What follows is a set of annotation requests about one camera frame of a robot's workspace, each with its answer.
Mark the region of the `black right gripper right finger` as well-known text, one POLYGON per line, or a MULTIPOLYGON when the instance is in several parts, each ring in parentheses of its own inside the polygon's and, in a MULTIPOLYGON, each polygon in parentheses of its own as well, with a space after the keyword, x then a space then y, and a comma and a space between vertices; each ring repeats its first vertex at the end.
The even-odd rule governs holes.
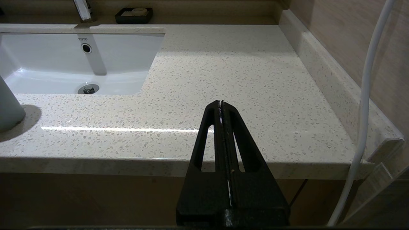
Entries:
POLYGON ((231 227, 289 225, 289 205, 238 110, 222 102, 231 227))

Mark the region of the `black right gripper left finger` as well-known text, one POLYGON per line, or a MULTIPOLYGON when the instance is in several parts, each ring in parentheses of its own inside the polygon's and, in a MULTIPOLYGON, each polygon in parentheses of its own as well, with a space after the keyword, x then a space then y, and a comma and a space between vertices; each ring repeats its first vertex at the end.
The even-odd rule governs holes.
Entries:
POLYGON ((180 226, 215 226, 231 208, 227 151, 221 119, 221 102, 206 106, 176 208, 180 226), (202 172, 208 129, 214 129, 215 171, 202 172))

